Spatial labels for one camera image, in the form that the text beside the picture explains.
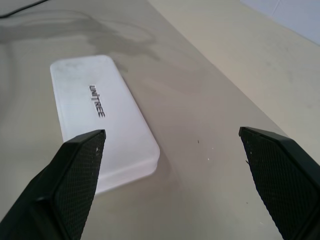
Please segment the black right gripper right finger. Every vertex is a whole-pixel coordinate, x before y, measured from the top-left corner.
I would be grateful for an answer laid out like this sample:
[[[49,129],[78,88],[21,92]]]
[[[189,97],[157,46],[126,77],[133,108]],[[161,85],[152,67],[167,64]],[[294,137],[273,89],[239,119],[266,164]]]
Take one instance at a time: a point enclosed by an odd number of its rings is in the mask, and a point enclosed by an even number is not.
[[[293,139],[242,126],[255,188],[283,240],[320,240],[320,165]]]

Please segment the white Unitree pencil case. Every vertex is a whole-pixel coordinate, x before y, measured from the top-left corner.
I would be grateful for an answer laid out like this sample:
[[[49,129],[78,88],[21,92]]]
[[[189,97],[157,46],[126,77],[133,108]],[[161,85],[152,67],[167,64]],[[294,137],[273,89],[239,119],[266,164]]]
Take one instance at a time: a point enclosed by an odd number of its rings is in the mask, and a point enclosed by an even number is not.
[[[105,131],[97,194],[155,172],[159,145],[109,56],[57,60],[50,74],[63,140]]]

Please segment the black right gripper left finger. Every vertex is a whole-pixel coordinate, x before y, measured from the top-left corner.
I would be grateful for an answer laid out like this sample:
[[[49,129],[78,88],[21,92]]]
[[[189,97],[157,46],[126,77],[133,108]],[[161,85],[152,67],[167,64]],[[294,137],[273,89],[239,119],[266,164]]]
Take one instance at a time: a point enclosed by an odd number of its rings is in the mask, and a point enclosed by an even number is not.
[[[64,142],[0,221],[0,240],[80,240],[105,140],[105,130],[99,129]]]

